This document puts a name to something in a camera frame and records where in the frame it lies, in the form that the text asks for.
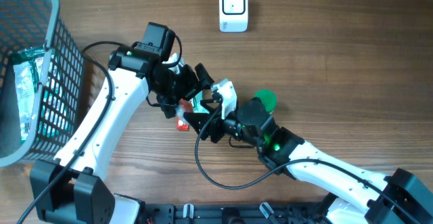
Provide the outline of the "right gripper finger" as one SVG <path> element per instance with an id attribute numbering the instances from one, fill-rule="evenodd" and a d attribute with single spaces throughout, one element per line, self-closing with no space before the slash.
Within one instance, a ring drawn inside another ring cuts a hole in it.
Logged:
<path id="1" fill-rule="evenodd" d="M 209 119 L 209 114 L 184 112 L 183 117 L 187 123 L 194 129 L 197 134 L 200 134 L 204 125 Z"/>
<path id="2" fill-rule="evenodd" d="M 200 101 L 200 105 L 209 112 L 209 115 L 212 115 L 216 112 L 217 116 L 221 115 L 222 103 L 223 99 L 221 97 L 213 99 L 203 99 Z"/>

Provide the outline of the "light teal sachet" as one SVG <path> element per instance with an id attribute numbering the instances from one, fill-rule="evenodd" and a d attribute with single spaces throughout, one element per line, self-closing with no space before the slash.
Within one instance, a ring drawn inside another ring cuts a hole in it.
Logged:
<path id="1" fill-rule="evenodd" d="M 199 92 L 197 95 L 195 95 L 192 99 L 190 99 L 190 103 L 193 108 L 194 113 L 205 113 L 208 114 L 209 111 L 201 105 L 201 101 L 203 100 L 203 92 Z"/>

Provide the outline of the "red chocolate bar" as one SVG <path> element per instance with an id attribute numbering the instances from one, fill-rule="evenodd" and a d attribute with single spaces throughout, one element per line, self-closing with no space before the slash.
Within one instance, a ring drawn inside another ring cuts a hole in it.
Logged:
<path id="1" fill-rule="evenodd" d="M 190 101 L 181 99 L 179 105 L 176 107 L 178 131 L 188 131 L 190 128 L 189 123 L 185 119 L 186 112 L 193 112 L 192 104 Z"/>

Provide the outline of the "green lid jar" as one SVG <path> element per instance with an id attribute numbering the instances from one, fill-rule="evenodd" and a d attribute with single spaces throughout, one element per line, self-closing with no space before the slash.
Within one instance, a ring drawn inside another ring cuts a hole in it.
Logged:
<path id="1" fill-rule="evenodd" d="M 255 97 L 257 97 L 265 107 L 265 110 L 272 114 L 273 111 L 277 107 L 277 96 L 274 94 L 274 92 L 268 90 L 268 89 L 261 89 L 258 90 L 255 94 Z"/>

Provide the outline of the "large green white packet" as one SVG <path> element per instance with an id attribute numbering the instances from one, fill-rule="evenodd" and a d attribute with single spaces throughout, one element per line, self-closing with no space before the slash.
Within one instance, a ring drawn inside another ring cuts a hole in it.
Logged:
<path id="1" fill-rule="evenodd" d="M 41 79 L 44 56 L 43 47 L 31 47 L 9 55 L 15 76 L 21 144 L 27 140 L 32 120 L 35 117 L 32 111 L 38 83 Z"/>

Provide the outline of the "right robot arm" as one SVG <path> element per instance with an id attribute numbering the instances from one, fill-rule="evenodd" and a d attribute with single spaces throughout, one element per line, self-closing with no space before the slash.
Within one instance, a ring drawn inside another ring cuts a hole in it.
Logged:
<path id="1" fill-rule="evenodd" d="M 273 118 L 276 103 L 253 97 L 231 109 L 221 100 L 206 113 L 186 112 L 198 140 L 216 143 L 228 135 L 256 148 L 271 174 L 284 174 L 329 193 L 324 219 L 330 223 L 431 223 L 432 192 L 413 174 L 368 171 L 322 152 L 280 127 Z"/>

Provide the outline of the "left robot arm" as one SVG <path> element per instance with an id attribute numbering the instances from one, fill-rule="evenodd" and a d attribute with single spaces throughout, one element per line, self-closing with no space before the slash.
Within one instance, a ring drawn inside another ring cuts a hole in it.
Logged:
<path id="1" fill-rule="evenodd" d="M 145 221 L 145 203 L 112 193 L 104 180 L 124 129 L 150 93 L 172 118 L 181 100 L 212 86 L 203 65 L 188 66 L 172 52 L 179 41 L 169 27 L 150 22 L 142 40 L 118 45 L 104 68 L 104 85 L 72 138 L 52 160 L 33 165 L 29 211 L 48 223 Z"/>

